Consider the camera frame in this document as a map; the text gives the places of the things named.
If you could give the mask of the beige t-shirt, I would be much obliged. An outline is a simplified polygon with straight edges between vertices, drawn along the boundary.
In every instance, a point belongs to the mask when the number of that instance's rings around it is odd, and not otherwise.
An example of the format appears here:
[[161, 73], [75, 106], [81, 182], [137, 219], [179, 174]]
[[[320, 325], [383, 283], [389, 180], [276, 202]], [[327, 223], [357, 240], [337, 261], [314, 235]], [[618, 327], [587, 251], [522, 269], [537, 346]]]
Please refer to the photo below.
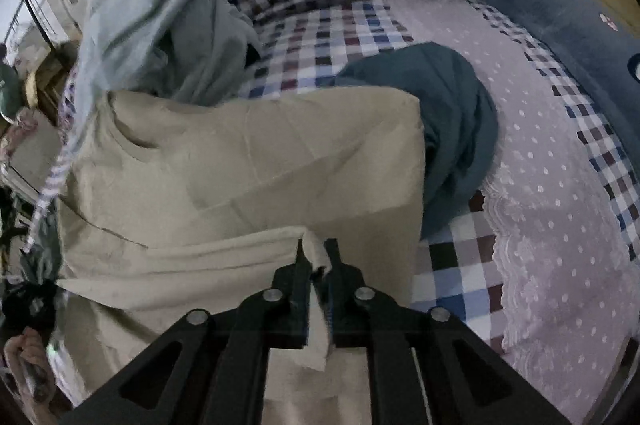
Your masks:
[[297, 251], [326, 267], [327, 239], [407, 304], [424, 166], [419, 101], [398, 89], [209, 108], [104, 96], [56, 201], [67, 398], [88, 399], [186, 312], [266, 289]]

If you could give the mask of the checkered plaid bed sheet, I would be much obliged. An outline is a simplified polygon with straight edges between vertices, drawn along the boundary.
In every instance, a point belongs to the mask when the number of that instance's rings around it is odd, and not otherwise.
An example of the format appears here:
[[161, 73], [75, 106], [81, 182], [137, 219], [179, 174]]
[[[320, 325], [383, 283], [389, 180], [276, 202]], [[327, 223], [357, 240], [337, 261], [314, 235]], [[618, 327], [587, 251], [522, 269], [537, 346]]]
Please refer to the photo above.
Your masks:
[[430, 191], [412, 302], [442, 306], [571, 422], [592, 424], [639, 326], [639, 176], [608, 119], [524, 28], [477, 0], [369, 0], [260, 21], [264, 57], [244, 88], [271, 98], [348, 70], [414, 64], [388, 85], [495, 107], [430, 105], [427, 148], [469, 139], [488, 168], [459, 165]]

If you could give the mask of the teal crumpled garment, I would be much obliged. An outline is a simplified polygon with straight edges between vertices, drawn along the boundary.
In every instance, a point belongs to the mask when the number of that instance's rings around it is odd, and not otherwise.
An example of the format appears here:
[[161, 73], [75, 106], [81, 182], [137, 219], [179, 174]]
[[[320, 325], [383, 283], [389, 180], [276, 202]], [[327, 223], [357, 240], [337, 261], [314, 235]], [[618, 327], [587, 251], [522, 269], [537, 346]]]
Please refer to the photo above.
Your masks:
[[448, 225], [480, 189], [499, 134], [494, 101], [471, 63], [440, 44], [414, 44], [348, 64], [333, 85], [395, 88], [419, 100], [425, 153], [421, 237]]

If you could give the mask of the light blue denim jacket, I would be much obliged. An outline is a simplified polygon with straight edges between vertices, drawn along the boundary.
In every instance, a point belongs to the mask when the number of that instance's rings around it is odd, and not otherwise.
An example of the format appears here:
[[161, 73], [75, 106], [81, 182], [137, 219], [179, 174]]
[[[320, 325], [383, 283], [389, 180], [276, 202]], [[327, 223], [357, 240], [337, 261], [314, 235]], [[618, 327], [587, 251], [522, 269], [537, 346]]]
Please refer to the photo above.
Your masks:
[[105, 93], [143, 92], [213, 106], [235, 94], [262, 56], [253, 22], [229, 0], [89, 0], [63, 148], [37, 202], [26, 249], [60, 192], [86, 122]]

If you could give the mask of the dark blue cartoon pillow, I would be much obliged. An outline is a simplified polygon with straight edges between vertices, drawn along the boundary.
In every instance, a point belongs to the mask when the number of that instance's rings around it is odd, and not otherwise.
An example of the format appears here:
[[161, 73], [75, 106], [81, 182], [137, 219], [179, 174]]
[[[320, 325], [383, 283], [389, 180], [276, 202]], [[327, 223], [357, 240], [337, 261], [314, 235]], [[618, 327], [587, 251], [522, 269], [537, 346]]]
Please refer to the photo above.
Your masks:
[[483, 0], [543, 42], [639, 158], [639, 38], [600, 0]]

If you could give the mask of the black metal rack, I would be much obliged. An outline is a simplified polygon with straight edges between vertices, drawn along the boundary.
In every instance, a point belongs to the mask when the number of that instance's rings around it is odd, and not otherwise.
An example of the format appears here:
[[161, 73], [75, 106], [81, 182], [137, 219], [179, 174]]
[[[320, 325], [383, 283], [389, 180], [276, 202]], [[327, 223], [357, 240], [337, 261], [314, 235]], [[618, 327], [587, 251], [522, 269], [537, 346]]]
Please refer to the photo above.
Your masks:
[[3, 38], [8, 55], [18, 55], [30, 46], [58, 50], [61, 41], [55, 21], [47, 0], [21, 0]]

